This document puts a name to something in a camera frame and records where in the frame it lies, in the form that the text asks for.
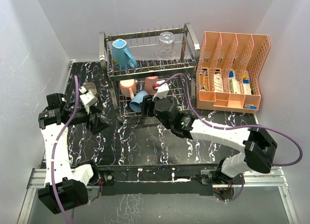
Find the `light blue tumbler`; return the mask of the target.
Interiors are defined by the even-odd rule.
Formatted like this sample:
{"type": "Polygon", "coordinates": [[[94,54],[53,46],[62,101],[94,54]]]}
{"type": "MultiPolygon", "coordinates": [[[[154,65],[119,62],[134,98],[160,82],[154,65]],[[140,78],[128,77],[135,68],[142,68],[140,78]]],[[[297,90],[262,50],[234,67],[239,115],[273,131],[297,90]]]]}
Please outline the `light blue tumbler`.
{"type": "Polygon", "coordinates": [[[129,103],[131,110],[134,112],[142,112],[141,104],[143,103],[143,98],[147,95],[148,93],[146,91],[140,91],[137,93],[129,103]]]}

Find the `cream and brown steel cup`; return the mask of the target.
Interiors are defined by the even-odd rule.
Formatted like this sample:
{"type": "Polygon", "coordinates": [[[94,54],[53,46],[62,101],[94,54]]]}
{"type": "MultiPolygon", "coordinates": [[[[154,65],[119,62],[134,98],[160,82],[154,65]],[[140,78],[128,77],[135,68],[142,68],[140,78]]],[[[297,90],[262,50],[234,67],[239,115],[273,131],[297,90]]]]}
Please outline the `cream and brown steel cup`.
{"type": "Polygon", "coordinates": [[[93,95],[98,98],[98,93],[97,93],[97,88],[96,85],[92,82],[87,82],[85,84],[83,84],[83,87],[86,89],[86,93],[92,92],[93,95]]]}

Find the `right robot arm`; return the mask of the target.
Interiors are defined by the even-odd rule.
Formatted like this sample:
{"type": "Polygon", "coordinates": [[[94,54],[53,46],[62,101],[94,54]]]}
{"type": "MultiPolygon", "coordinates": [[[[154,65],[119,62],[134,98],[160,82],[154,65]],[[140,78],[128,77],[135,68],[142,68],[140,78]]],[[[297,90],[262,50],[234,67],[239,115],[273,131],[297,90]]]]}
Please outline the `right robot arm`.
{"type": "Polygon", "coordinates": [[[273,166],[277,143],[263,128],[226,129],[225,126],[207,126],[194,115],[180,112],[168,98],[142,99],[142,114],[156,117],[161,124],[179,138],[206,140],[229,146],[239,154],[223,158],[215,170],[199,174],[203,183],[230,184],[237,175],[247,171],[268,174],[273,166]]]}

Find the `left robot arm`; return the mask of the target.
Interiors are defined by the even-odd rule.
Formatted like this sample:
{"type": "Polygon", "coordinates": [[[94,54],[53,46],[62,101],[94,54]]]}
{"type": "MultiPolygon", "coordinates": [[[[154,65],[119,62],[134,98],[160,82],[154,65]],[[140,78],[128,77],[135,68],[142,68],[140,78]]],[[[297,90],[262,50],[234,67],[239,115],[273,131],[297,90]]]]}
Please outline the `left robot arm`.
{"type": "Polygon", "coordinates": [[[67,102],[63,94],[50,94],[46,99],[48,106],[38,117],[46,153],[45,185],[38,190],[38,198],[53,214],[58,214],[87,204],[87,185],[100,181],[93,160],[71,167],[67,140],[69,126],[85,123],[96,135],[109,124],[101,119],[102,111],[95,106],[98,99],[92,92],[79,96],[76,111],[70,110],[73,104],[67,102]]]}

